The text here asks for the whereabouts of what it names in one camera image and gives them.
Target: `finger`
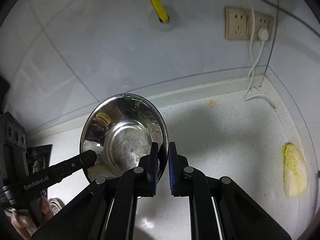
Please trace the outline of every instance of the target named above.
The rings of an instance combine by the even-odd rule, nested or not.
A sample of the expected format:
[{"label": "finger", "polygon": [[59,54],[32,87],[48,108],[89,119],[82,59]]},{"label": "finger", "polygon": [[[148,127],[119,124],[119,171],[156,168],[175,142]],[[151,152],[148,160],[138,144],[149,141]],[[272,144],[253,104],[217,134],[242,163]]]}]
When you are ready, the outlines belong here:
[{"label": "finger", "polygon": [[53,211],[50,209],[46,214],[42,215],[42,225],[54,216]]},{"label": "finger", "polygon": [[43,214],[47,214],[50,210],[50,204],[45,197],[40,198],[40,210]]},{"label": "finger", "polygon": [[17,232],[23,237],[24,240],[30,240],[31,235],[29,234],[28,230],[24,226],[25,224],[29,224],[29,217],[26,215],[22,215],[16,211],[12,213],[11,216],[11,223]]}]

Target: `cabbage half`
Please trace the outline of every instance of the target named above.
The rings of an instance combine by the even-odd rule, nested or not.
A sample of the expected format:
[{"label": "cabbage half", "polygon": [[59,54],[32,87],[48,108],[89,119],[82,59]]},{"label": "cabbage half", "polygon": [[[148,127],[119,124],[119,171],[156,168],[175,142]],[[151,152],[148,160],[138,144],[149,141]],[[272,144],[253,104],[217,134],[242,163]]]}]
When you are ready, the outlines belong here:
[{"label": "cabbage half", "polygon": [[308,186],[307,166],[302,154],[293,144],[282,147],[283,186],[287,198],[301,195]]}]

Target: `human hand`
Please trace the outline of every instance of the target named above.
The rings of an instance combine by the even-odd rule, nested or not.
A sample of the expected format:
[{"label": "human hand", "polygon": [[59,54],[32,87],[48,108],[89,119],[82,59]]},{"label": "human hand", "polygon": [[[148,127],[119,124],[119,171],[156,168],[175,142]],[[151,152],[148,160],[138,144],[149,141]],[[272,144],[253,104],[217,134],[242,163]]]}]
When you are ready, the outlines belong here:
[{"label": "human hand", "polygon": [[[50,204],[46,198],[40,198],[40,210],[42,212],[42,222],[43,225],[50,218],[53,217],[53,211],[50,209]],[[36,225],[32,221],[31,217],[25,214],[22,214],[19,211],[14,211],[11,216],[11,223],[18,233],[25,240],[30,240],[33,233],[37,230]]]}]

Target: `white cable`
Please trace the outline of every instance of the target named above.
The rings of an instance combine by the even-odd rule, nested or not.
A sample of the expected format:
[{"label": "white cable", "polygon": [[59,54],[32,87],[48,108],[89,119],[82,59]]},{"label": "white cable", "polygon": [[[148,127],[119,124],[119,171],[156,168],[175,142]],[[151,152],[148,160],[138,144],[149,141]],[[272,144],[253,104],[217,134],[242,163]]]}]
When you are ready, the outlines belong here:
[{"label": "white cable", "polygon": [[[260,48],[260,51],[259,51],[259,54],[258,54],[258,57],[256,59],[256,61],[253,63],[253,57],[252,57],[252,42],[253,42],[253,36],[254,36],[254,32],[255,32],[255,14],[254,14],[254,9],[253,9],[253,6],[252,6],[252,3],[250,0],[247,0],[248,4],[249,4],[249,7],[250,7],[250,11],[251,11],[251,17],[252,17],[252,31],[251,31],[251,36],[250,36],[250,43],[249,43],[249,55],[250,55],[250,60],[251,60],[251,69],[248,73],[248,79],[250,78],[250,75],[251,75],[251,80],[250,80],[250,83],[249,83],[249,86],[247,88],[247,90],[245,91],[244,93],[244,96],[243,96],[243,99],[246,101],[246,100],[249,100],[251,98],[255,98],[255,97],[264,97],[266,98],[269,103],[271,104],[271,106],[276,109],[276,105],[272,102],[272,100],[270,99],[270,97],[268,97],[267,95],[265,95],[260,88],[258,88],[257,86],[253,85],[253,79],[254,79],[254,68],[255,66],[257,65],[260,57],[261,57],[261,54],[262,54],[262,50],[263,50],[263,46],[264,46],[264,43],[265,41],[268,39],[266,38],[265,40],[261,40],[261,48]],[[256,94],[256,95],[252,95],[252,96],[249,96],[246,98],[249,90],[251,87],[254,87],[256,88],[261,94]]]}]

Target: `silver screw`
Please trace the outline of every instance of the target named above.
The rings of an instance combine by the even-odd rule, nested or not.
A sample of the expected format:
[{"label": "silver screw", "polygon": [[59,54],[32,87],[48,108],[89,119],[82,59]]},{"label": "silver screw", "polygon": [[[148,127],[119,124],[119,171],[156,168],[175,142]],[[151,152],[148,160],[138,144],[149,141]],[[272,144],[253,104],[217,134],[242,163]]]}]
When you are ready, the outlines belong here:
[{"label": "silver screw", "polygon": [[106,181],[106,178],[105,177],[97,177],[96,178],[96,183],[97,184],[102,184]]},{"label": "silver screw", "polygon": [[135,167],[133,171],[135,173],[141,173],[141,172],[143,172],[143,168],[142,167]]},{"label": "silver screw", "polygon": [[192,168],[192,167],[185,167],[185,168],[184,168],[184,171],[185,171],[186,173],[193,173],[193,168]]},{"label": "silver screw", "polygon": [[224,184],[230,184],[231,183],[231,179],[229,177],[223,177],[221,179],[222,183]]}]

